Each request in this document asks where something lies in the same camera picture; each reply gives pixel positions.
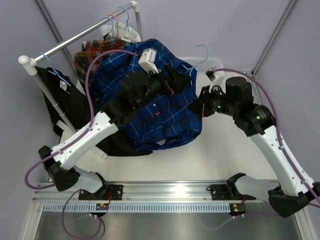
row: plaid shirt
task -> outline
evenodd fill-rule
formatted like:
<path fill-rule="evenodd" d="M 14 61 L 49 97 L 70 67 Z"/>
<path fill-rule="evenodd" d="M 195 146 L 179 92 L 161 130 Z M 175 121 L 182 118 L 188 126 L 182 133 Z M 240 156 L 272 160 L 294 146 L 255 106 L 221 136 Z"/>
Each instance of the plaid shirt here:
<path fill-rule="evenodd" d="M 125 48 L 125 50 L 142 54 L 143 50 L 153 48 L 157 51 L 155 65 L 162 73 L 166 73 L 165 64 L 182 74 L 192 66 L 176 58 L 162 43 L 156 39 L 138 42 Z M 96 71 L 91 85 L 91 98 L 97 101 L 100 107 L 113 98 L 119 89 L 119 83 L 126 78 L 127 73 L 143 71 L 138 65 L 139 57 L 127 53 L 116 53 L 105 60 Z M 202 130 L 202 118 L 189 110 L 187 106 L 196 96 L 197 71 L 191 72 L 192 82 L 179 94 L 158 94 L 145 107 L 137 118 L 127 124 L 122 130 L 132 139 L 136 150 L 163 150 L 179 147 L 193 141 Z M 163 145 L 157 142 L 165 140 Z"/>
<path fill-rule="evenodd" d="M 85 84 L 86 73 L 88 71 L 89 65 L 92 61 L 100 54 L 114 49 L 124 49 L 125 42 L 119 38 L 113 38 L 110 40 L 94 40 L 94 41 L 86 41 L 82 46 L 82 51 L 77 52 L 74 55 L 74 66 L 76 69 L 76 73 L 79 77 L 81 84 Z M 110 53 L 104 55 L 99 58 L 99 60 L 92 66 L 90 75 L 89 75 L 89 83 L 95 72 L 97 71 L 100 64 L 105 61 L 108 57 L 110 57 L 114 53 Z"/>

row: red plaid shirt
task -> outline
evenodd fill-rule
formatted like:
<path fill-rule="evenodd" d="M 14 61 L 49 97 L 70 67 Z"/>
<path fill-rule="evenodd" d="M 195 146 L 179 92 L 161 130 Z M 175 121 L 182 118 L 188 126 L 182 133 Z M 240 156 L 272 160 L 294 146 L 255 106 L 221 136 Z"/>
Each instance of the red plaid shirt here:
<path fill-rule="evenodd" d="M 74 55 L 74 66 L 80 83 L 82 85 L 85 84 L 89 65 L 97 56 L 109 50 L 124 49 L 125 43 L 126 42 L 122 41 L 120 38 L 113 38 L 110 40 L 86 41 L 82 48 L 82 51 L 79 51 Z M 98 61 L 92 66 L 89 75 L 89 84 L 91 83 L 92 77 L 96 73 L 100 64 L 113 54 L 114 53 L 104 55 L 103 57 L 99 58 Z"/>

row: clothing tag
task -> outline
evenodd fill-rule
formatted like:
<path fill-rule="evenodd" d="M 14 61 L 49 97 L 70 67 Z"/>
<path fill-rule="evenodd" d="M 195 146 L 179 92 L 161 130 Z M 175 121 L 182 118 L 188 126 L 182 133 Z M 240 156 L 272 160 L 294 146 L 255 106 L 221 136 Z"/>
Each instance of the clothing tag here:
<path fill-rule="evenodd" d="M 166 140 L 165 140 L 165 139 L 157 142 L 157 144 L 159 144 L 159 145 L 161 145 L 161 146 L 162 146 L 163 144 L 165 144 L 165 143 L 166 143 Z"/>
<path fill-rule="evenodd" d="M 63 90 L 67 91 L 67 84 L 62 80 L 60 80 L 60 88 L 62 88 Z"/>

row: clothes rack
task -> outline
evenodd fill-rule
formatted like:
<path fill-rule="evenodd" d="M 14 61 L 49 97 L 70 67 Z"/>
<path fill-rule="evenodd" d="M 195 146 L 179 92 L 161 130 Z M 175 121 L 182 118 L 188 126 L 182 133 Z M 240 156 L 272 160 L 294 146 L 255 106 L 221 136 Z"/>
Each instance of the clothes rack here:
<path fill-rule="evenodd" d="M 130 1 L 124 7 L 127 10 L 133 9 L 135 13 L 135 20 L 136 20 L 136 26 L 137 26 L 137 32 L 140 35 L 141 40 L 143 39 L 142 35 L 142 25 L 141 25 L 141 18 L 140 18 L 140 6 L 139 6 L 139 0 Z M 113 12 L 115 16 L 120 16 L 121 14 L 126 13 L 126 10 L 123 8 L 117 8 L 116 11 Z M 91 33 L 92 31 L 96 30 L 97 28 L 101 27 L 102 25 L 110 22 L 110 19 L 108 18 L 101 18 L 99 21 L 95 22 L 94 24 L 86 27 L 84 30 L 78 32 L 77 34 L 73 35 L 72 37 L 68 38 L 67 40 L 59 42 L 57 45 L 52 47 L 50 50 L 44 52 L 44 54 L 49 57 L 60 50 L 64 49 L 65 47 L 69 46 L 70 44 L 74 43 L 76 40 L 84 37 L 85 35 Z M 54 107 L 54 109 L 58 112 L 58 114 L 61 116 L 62 120 L 65 122 L 65 124 L 70 128 L 70 130 L 75 133 L 76 129 L 71 124 L 67 116 L 65 115 L 65 112 L 62 111 L 62 109 L 59 107 L 58 102 L 55 100 L 55 98 L 50 93 L 49 89 L 46 87 L 46 85 L 43 83 L 41 77 L 39 76 L 35 66 L 43 61 L 45 58 L 44 55 L 40 54 L 36 57 L 30 58 L 26 55 L 21 55 L 18 58 L 19 63 L 24 67 L 24 69 L 27 71 L 27 73 L 33 77 L 35 82 L 38 84 L 44 95 L 49 99 L 50 103 Z"/>

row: black bracket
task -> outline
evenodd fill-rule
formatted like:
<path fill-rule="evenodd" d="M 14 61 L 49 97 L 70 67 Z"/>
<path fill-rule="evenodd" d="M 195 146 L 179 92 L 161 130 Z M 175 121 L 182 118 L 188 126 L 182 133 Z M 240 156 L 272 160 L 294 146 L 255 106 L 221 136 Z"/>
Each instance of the black bracket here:
<path fill-rule="evenodd" d="M 230 203 L 230 212 L 229 215 L 235 217 L 246 213 L 247 205 L 246 203 L 238 204 L 238 203 Z"/>
<path fill-rule="evenodd" d="M 86 190 L 81 190 L 79 193 L 78 199 L 82 201 L 96 201 L 96 200 L 108 201 L 109 200 L 108 193 L 111 193 L 111 201 L 121 201 L 123 192 L 124 192 L 123 185 L 108 184 L 106 193 L 102 197 L 97 197 L 97 195 L 92 194 Z"/>
<path fill-rule="evenodd" d="M 212 184 L 206 187 L 207 191 L 210 191 L 212 200 L 221 201 L 221 200 L 243 200 L 244 196 L 241 194 L 232 194 L 227 189 L 226 184 Z M 256 200 L 255 197 L 250 195 L 245 195 L 245 200 Z"/>

